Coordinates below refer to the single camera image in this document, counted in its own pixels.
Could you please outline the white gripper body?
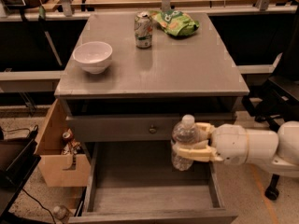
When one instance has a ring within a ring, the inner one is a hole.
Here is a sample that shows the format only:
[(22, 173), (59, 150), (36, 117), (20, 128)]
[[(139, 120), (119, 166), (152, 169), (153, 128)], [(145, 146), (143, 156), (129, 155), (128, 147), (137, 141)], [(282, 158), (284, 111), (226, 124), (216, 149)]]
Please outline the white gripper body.
[(249, 153), (248, 135), (239, 125), (223, 124), (211, 135), (216, 158), (226, 165), (243, 164)]

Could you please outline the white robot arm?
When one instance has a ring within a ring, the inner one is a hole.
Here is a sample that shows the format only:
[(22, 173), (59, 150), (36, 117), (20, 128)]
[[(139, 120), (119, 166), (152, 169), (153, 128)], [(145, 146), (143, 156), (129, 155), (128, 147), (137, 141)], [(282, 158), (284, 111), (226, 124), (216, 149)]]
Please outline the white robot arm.
[(298, 122), (288, 121), (276, 132), (223, 124), (217, 128), (197, 122), (196, 143), (183, 144), (172, 138), (173, 153), (187, 161), (221, 162), (226, 165), (254, 164), (264, 171), (299, 177)]

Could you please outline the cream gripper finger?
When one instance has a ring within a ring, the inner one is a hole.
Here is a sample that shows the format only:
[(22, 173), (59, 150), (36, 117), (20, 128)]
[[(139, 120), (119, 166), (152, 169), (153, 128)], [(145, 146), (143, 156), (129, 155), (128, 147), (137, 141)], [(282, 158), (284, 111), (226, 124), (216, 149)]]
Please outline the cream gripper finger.
[(201, 139), (209, 139), (215, 131), (215, 126), (207, 122), (196, 122), (196, 127), (199, 130)]
[(209, 161), (223, 161), (223, 158), (218, 154), (216, 148), (211, 147), (208, 141), (201, 141), (193, 145), (183, 145), (176, 142), (173, 151), (180, 157), (192, 161), (209, 162)]

